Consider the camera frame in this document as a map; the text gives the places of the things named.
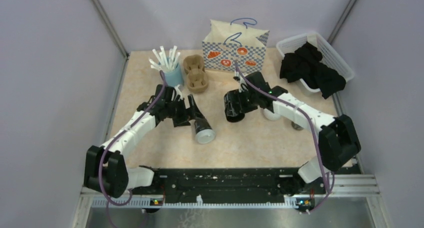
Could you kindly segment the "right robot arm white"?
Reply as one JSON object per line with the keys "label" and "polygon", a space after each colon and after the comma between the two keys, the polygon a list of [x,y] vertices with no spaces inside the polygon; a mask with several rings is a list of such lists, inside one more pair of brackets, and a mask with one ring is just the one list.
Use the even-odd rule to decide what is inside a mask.
{"label": "right robot arm white", "polygon": [[240,87],[233,92],[235,101],[226,106],[229,109],[227,116],[240,120],[246,113],[261,108],[270,121],[286,118],[311,132],[316,156],[298,169],[299,177],[293,180],[297,193],[307,194],[313,188],[314,180],[338,171],[361,151],[353,120],[349,116],[324,113],[280,86],[271,88],[259,71],[247,76],[236,72],[234,79]]}

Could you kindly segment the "black coffee cup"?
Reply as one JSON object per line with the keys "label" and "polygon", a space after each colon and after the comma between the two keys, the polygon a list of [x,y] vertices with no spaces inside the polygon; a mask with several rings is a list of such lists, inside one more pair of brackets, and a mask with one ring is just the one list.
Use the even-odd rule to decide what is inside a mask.
{"label": "black coffee cup", "polygon": [[293,129],[295,129],[297,131],[302,131],[304,129],[302,126],[298,125],[297,123],[295,123],[293,121],[291,122],[291,126],[292,126]]}
{"label": "black coffee cup", "polygon": [[212,130],[212,127],[206,118],[195,118],[193,125],[194,125],[194,134],[196,136],[200,135],[202,131]]}

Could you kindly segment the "stack of black cups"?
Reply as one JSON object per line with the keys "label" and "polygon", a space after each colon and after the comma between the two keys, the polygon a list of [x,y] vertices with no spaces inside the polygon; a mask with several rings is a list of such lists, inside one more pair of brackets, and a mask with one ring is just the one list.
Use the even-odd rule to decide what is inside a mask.
{"label": "stack of black cups", "polygon": [[224,97],[225,118],[230,123],[240,122],[245,118],[240,104],[240,92],[238,89],[228,91]]}

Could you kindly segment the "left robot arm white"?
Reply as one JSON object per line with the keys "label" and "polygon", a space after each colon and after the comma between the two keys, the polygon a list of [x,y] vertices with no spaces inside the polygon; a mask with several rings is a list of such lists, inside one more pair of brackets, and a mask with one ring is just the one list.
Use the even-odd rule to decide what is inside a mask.
{"label": "left robot arm white", "polygon": [[102,145],[93,145],[87,150],[83,186],[113,198],[140,187],[149,195],[156,194],[161,182],[154,177],[155,172],[144,166],[128,169],[126,159],[145,135],[165,119],[172,119],[174,127],[205,120],[194,97],[190,94],[187,98],[188,107],[175,87],[157,85],[154,95],[138,106],[117,134]]}

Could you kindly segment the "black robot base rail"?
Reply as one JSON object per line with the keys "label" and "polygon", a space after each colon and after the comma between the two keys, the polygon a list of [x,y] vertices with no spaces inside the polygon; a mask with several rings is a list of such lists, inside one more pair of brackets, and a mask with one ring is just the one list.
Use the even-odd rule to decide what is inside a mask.
{"label": "black robot base rail", "polygon": [[318,178],[305,183],[296,168],[158,168],[153,182],[137,187],[133,195],[164,195],[166,204],[194,203],[201,196],[206,204],[283,203],[295,195],[325,194]]}

